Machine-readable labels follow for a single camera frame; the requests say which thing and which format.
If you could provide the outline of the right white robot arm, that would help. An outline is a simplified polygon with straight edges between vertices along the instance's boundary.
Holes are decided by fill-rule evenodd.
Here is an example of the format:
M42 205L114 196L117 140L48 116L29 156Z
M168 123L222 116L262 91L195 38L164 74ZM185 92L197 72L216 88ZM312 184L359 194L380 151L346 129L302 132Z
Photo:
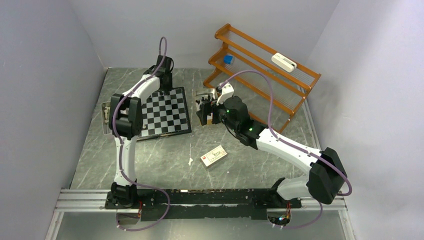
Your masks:
M269 197L275 207L304 197L330 205L340 193L347 174L334 149L311 148L284 137L251 118L247 105L238 96L232 96L222 104L210 96L202 97L195 101L195 105L201 125L222 123L243 145L273 154L304 172L301 177L283 177L276 181Z

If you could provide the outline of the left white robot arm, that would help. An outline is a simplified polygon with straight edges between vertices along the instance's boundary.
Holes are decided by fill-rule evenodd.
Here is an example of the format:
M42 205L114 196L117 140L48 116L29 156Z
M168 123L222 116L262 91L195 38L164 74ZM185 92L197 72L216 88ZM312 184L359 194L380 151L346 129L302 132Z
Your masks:
M174 61L158 55L141 79L124 93L110 99L109 128L116 144L116 172L111 195L124 207L132 208L139 200L135 175L135 145L143 127L142 105L155 91L170 91Z

